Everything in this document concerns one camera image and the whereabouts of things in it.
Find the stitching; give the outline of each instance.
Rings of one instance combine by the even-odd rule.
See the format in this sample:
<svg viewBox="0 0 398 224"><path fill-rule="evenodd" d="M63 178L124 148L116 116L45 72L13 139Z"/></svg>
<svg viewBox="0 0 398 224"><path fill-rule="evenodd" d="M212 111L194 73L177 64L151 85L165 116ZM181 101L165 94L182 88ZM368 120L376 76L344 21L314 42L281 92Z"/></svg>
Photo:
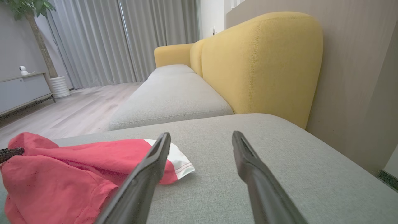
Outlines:
<svg viewBox="0 0 398 224"><path fill-rule="evenodd" d="M174 169L174 171L177 171L177 170L181 169L182 167L184 167L184 166L186 166L186 165L188 165L188 164L191 164L191 165L192 165L192 163L186 163L186 164L182 165L180 168Z"/></svg>
<svg viewBox="0 0 398 224"><path fill-rule="evenodd" d="M184 171L186 168L191 167L191 166L192 166L192 164L191 164L190 166L187 166L187 167L185 167L184 169L182 169L182 170L176 172L176 174L181 173L181 172Z"/></svg>
<svg viewBox="0 0 398 224"><path fill-rule="evenodd" d="M257 25L257 33L256 38L254 40L254 50L252 54L252 64L250 65L250 87L249 87L249 113L252 112L252 98L253 98L253 76L254 76L254 60L256 58L257 49L258 49L258 37L260 36L260 24L263 21L259 22Z"/></svg>
<svg viewBox="0 0 398 224"><path fill-rule="evenodd" d="M92 179L93 179L93 181L95 181L97 184L98 184L98 181L93 177L93 176L91 176L91 171L85 171L86 172L86 174L89 176L89 177L91 177Z"/></svg>
<svg viewBox="0 0 398 224"><path fill-rule="evenodd" d="M98 188L102 188L102 187L103 187L104 185L106 185L106 184L107 184L106 182L103 182L102 184L96 186L96 187L93 189L93 191L90 193L90 199L89 199L89 201L88 201L87 206L84 207L84 209L81 210L80 214L76 217L76 219L75 219L75 221L74 221L73 223L76 223L76 221L80 218L80 216L83 214L83 212L86 211L86 210L88 209L88 207L90 207L90 203L92 202L92 199L93 199L93 192L96 191Z"/></svg>
<svg viewBox="0 0 398 224"><path fill-rule="evenodd" d="M120 122L120 123L111 123L111 124L137 124L139 122L143 122L143 121L149 121L149 120L160 120L160 119L167 119L167 118L178 118L178 117L184 117L184 116L189 116L189 115L202 115L202 114L208 114L208 113L212 113L212 112L217 112L217 111L222 111L225 110L227 107L229 106L229 104L226 104L226 106L222 109L219 110L211 110L211 111L205 111L205 112L200 112L200 113L190 113L190 114L181 114L181 115L174 115L174 116L165 116L165 117L160 117L160 118L151 118L151 119L143 119L143 120L138 120L138 121L133 121L133 122Z"/></svg>

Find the gray seat cushion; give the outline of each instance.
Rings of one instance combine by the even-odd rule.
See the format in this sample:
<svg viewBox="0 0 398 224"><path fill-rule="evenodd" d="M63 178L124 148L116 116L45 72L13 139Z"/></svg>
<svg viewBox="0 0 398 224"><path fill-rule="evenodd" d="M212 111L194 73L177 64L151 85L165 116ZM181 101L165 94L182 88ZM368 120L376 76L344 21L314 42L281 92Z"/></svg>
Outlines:
<svg viewBox="0 0 398 224"><path fill-rule="evenodd" d="M232 153L242 131L310 224L396 223L398 194L298 126L272 115L239 114L59 139L60 146L121 139L171 139L196 172L156 187L148 223L253 223Z"/></svg>
<svg viewBox="0 0 398 224"><path fill-rule="evenodd" d="M112 116L108 130L234 114L186 65L157 68Z"/></svg>

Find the sofa seam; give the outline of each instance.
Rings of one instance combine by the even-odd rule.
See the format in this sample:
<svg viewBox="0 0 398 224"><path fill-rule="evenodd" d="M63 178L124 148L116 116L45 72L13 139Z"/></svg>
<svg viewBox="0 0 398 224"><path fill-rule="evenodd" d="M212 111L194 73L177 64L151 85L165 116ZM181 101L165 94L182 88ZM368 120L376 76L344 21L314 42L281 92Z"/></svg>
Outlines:
<svg viewBox="0 0 398 224"><path fill-rule="evenodd" d="M257 49L258 49L258 37L260 35L260 24L258 23L257 25L257 33L256 33L256 38L254 40L254 50L252 54L252 63L251 63L251 68L250 68L250 86L249 86L249 113L252 112L252 98L253 98L253 76L254 76L254 60L256 58L257 54Z"/></svg>
<svg viewBox="0 0 398 224"><path fill-rule="evenodd" d="M178 117L184 117L184 116L194 115L194 114L196 114L196 115L209 114L209 113L212 113L212 112L223 111L228 106L229 106L229 104L227 104L224 108L219 109L219 110L211 110L211 111L205 111L205 112L200 112L200 113L181 114L181 115L166 116L166 117L160 117L160 118L143 119L143 120L138 120L138 121L134 121L134 122L121 122L121 123L110 123L110 124L111 125L113 125L113 124L116 124L116 125L117 124L136 124L136 123L139 123L139 122L150 121L150 120L160 120L160 119L167 119L167 118L178 118Z"/></svg>
<svg viewBox="0 0 398 224"><path fill-rule="evenodd" d="M204 43L202 44L202 47L199 50L200 51L199 52L199 63L200 63L199 68L200 68L200 73L201 73L202 79L203 79L203 67L202 67L202 49L203 49L203 45L204 45Z"/></svg>

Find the white fabric trim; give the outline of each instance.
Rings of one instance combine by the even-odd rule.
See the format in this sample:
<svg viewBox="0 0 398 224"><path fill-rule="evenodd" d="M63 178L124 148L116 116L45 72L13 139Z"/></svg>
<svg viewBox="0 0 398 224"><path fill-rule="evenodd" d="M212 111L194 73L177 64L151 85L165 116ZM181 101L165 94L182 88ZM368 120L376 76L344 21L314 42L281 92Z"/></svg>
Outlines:
<svg viewBox="0 0 398 224"><path fill-rule="evenodd" d="M156 140L153 139L144 139L150 145L154 145ZM186 176L188 173L192 173L195 171L192 163L188 160L188 158L182 154L179 148L173 143L170 144L169 155L167 156L167 160L169 160L173 166L177 175L177 179L181 179Z"/></svg>

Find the red cloth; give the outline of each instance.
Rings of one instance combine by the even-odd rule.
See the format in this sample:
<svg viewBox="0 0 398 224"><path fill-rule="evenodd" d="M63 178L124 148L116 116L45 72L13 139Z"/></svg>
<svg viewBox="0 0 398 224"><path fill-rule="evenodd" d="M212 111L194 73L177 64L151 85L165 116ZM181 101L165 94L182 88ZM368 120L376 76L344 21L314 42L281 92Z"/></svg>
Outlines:
<svg viewBox="0 0 398 224"><path fill-rule="evenodd" d="M24 132L9 149L22 147L0 166L8 191L5 212L13 224L92 224L108 194L117 188L151 148L145 140L120 140L59 147ZM167 160L161 184L177 180Z"/></svg>

